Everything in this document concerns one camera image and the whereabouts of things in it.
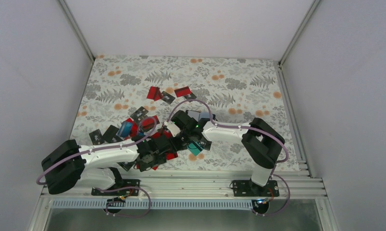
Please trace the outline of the black card holder wallet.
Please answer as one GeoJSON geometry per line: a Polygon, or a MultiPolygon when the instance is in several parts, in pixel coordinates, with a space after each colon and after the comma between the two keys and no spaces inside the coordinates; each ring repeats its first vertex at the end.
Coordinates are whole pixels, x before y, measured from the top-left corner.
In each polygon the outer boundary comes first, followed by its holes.
{"type": "Polygon", "coordinates": [[[186,110],[185,112],[189,117],[195,119],[196,121],[199,121],[202,118],[209,119],[210,117],[212,118],[212,120],[216,121],[216,115],[210,115],[208,112],[200,112],[194,110],[186,110]]]}

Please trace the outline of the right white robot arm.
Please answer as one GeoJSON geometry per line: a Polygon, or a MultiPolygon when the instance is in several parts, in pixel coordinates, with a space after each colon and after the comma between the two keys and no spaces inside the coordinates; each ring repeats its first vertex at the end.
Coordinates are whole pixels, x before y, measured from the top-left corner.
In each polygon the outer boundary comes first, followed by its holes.
{"type": "Polygon", "coordinates": [[[279,155],[287,151],[284,138],[260,118],[232,124],[214,120],[211,113],[200,113],[195,118],[188,111],[179,110],[163,125],[184,146],[193,142],[201,147],[214,141],[241,143],[255,163],[248,180],[248,188],[255,196],[267,191],[279,155]]]}

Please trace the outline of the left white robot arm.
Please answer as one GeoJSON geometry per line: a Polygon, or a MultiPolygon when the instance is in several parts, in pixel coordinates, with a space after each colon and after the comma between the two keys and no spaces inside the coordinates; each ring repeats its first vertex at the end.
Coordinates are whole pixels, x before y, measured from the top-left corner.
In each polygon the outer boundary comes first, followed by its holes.
{"type": "Polygon", "coordinates": [[[165,163],[184,146],[171,135],[135,136],[117,143],[95,146],[64,141],[42,161],[43,174],[37,183],[45,185],[52,195],[79,188],[96,188],[111,195],[123,188],[118,169],[120,162],[137,165],[140,171],[165,163]]]}

